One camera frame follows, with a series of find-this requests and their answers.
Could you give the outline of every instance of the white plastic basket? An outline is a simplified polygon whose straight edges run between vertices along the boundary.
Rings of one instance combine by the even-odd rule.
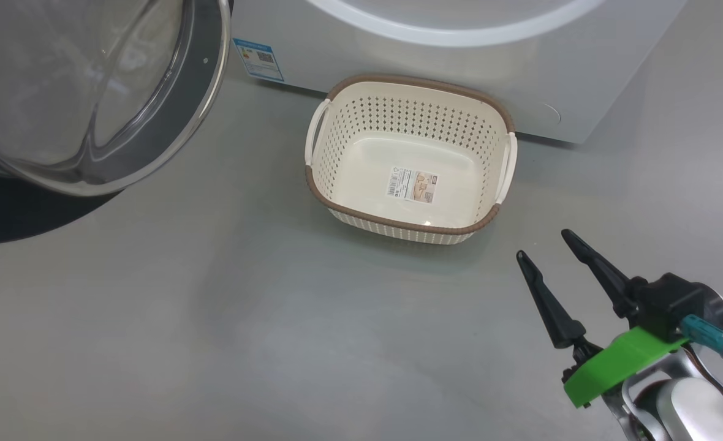
[[[390,75],[334,87],[305,145],[308,184],[337,219],[441,245],[493,220],[516,161],[501,104],[464,87]]]

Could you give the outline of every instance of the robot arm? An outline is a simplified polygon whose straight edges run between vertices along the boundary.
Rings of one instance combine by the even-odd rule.
[[[670,273],[650,283],[629,279],[570,230],[561,234],[630,326],[608,348],[590,343],[585,327],[561,306],[528,255],[517,253],[553,346],[573,347],[575,365],[562,377],[572,403],[589,407],[602,397],[631,441],[723,440],[723,385],[692,348],[693,342],[705,344],[723,357],[721,296]],[[653,380],[659,372],[669,380]],[[647,386],[633,396],[640,385]]]

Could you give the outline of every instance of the floor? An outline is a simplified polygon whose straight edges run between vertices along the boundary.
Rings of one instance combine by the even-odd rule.
[[[626,329],[563,244],[723,295],[723,2],[689,2],[582,146],[520,145],[494,222],[452,247],[339,223],[310,194],[320,97],[238,62],[173,161],[0,245],[0,440],[610,439],[562,391],[515,262],[588,339]],[[723,381],[723,362],[705,354]]]

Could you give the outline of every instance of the green bracket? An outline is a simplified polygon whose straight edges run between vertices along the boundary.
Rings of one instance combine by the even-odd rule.
[[[563,388],[571,402],[581,407],[686,342],[684,338],[666,343],[636,326],[580,366]]]

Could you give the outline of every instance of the basket handle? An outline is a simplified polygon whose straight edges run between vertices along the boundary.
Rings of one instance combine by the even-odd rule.
[[[506,195],[508,189],[511,187],[511,179],[513,179],[513,169],[517,165],[517,136],[513,132],[509,132],[509,145],[506,146],[504,151],[504,182],[502,182],[501,188],[499,188],[498,197],[495,200],[496,204],[501,204]]]
[[[310,128],[308,129],[308,139],[305,142],[305,164],[312,167],[312,153],[315,148],[315,130],[317,130],[317,123],[320,121],[320,117],[328,109],[328,104],[331,104],[331,100],[326,98],[323,100],[315,109],[312,121],[310,122]]]

